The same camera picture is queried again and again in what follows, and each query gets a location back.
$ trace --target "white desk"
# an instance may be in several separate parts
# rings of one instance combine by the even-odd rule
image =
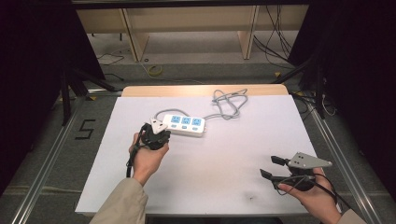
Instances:
[[[190,89],[194,92],[202,88],[206,90],[203,94],[207,94],[216,87]],[[219,89],[227,91],[226,87],[219,86]],[[266,88],[285,90],[281,85],[240,85],[233,89],[249,87],[256,91]],[[166,87],[169,91],[177,91],[177,88]],[[163,91],[163,94],[167,95],[169,91]],[[259,170],[263,168],[274,175],[288,175],[285,167],[271,163],[271,156],[290,159],[297,151],[316,156],[297,108],[288,95],[254,94],[255,91],[242,107],[240,119],[209,119],[207,133],[202,138],[171,135],[169,152],[159,171],[145,186],[149,196],[146,209],[149,216],[306,213],[297,200],[278,195],[271,182],[261,177]],[[210,101],[211,96],[119,98],[76,212],[96,213],[111,190],[125,177],[128,147],[143,122],[149,122],[156,112],[172,107],[197,117],[213,114],[217,109]]]

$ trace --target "person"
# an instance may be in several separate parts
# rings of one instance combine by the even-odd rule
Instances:
[[[135,133],[129,152],[131,152],[137,136],[138,133]],[[168,150],[168,143],[158,150],[139,149],[134,158],[133,176],[121,180],[93,217],[91,224],[144,224],[146,221],[145,207],[149,197],[143,191],[143,187],[159,169]],[[321,168],[315,168],[314,173],[323,175]],[[330,183],[323,176],[318,175],[317,182],[326,189],[331,189]],[[332,197],[318,187],[313,187],[308,191],[299,191],[286,184],[280,184],[278,187],[298,199],[312,216],[324,224],[365,223],[352,210],[348,210],[341,216]]]

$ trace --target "sleeve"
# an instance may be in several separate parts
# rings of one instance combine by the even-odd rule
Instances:
[[[337,224],[366,224],[352,209],[347,210]]]
[[[145,207],[148,198],[148,195],[143,191],[137,180],[125,178],[108,196],[105,203],[93,217],[91,224],[144,224],[146,219]]]

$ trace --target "table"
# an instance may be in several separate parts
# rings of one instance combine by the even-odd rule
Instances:
[[[249,99],[241,109],[240,119],[209,119],[208,131],[202,138],[171,135],[170,150],[161,168],[145,186],[149,196],[147,214],[195,217],[306,214],[297,200],[278,195],[271,182],[260,175],[260,168],[277,175],[289,174],[285,167],[271,163],[272,155],[291,158],[302,151],[316,156],[286,88],[269,84],[125,88],[114,107],[76,212],[93,215],[125,177],[131,137],[143,121],[149,121],[148,115],[175,104],[195,115],[209,113],[207,110],[213,109],[207,106],[212,91],[244,88]],[[256,118],[261,121],[254,125]]]

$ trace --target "white power strip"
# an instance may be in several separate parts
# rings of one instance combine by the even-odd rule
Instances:
[[[202,137],[205,131],[205,120],[200,118],[182,115],[165,115],[163,124],[167,125],[166,130],[175,134]]]

